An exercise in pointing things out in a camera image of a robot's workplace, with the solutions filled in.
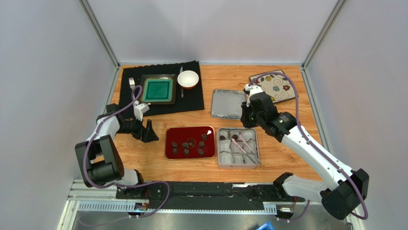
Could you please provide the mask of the pink handled metal tongs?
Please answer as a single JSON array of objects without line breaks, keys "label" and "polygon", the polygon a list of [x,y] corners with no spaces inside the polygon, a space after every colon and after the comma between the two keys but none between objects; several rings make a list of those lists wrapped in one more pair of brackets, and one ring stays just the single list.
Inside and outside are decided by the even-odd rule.
[{"label": "pink handled metal tongs", "polygon": [[250,141],[252,141],[252,139],[246,141],[241,134],[233,134],[231,141],[234,149],[239,150],[240,154],[242,155],[242,163],[240,164],[261,165],[256,142],[250,145]]}]

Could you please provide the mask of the silver tin with paper cups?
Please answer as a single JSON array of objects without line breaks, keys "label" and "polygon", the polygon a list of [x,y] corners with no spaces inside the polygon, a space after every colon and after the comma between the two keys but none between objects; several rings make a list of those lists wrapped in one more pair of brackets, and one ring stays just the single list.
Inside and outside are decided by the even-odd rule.
[{"label": "silver tin with paper cups", "polygon": [[220,128],[216,141],[218,167],[255,169],[261,166],[257,132],[254,128]]}]

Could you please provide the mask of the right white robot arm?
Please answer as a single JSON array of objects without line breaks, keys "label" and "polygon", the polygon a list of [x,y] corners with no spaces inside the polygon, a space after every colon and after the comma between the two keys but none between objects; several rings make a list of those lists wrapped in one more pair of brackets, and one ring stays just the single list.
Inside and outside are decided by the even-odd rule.
[{"label": "right white robot arm", "polygon": [[334,218],[346,219],[366,209],[370,177],[363,169],[354,170],[336,159],[288,112],[279,113],[269,95],[256,93],[241,103],[241,122],[246,128],[261,127],[265,133],[292,149],[320,176],[321,182],[286,172],[274,183],[289,196],[320,203]]}]

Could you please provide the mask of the red lacquer tray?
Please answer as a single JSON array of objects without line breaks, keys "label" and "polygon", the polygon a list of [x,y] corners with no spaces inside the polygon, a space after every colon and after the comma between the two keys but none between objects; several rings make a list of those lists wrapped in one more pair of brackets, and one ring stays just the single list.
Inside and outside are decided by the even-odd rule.
[{"label": "red lacquer tray", "polygon": [[165,157],[169,160],[212,158],[216,155],[211,126],[174,127],[166,131]]}]

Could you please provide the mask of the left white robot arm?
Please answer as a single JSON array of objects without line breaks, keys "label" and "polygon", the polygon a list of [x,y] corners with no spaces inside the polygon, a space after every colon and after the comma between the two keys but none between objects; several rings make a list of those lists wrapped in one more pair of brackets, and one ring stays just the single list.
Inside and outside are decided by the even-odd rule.
[{"label": "left white robot arm", "polygon": [[93,134],[75,146],[81,175],[87,187],[106,188],[116,185],[130,188],[144,183],[138,170],[124,167],[113,139],[116,134],[130,134],[144,143],[158,141],[152,121],[148,120],[147,125],[143,125],[143,115],[148,110],[148,104],[136,102],[135,116],[124,118],[121,106],[109,104],[106,113],[97,117]]}]

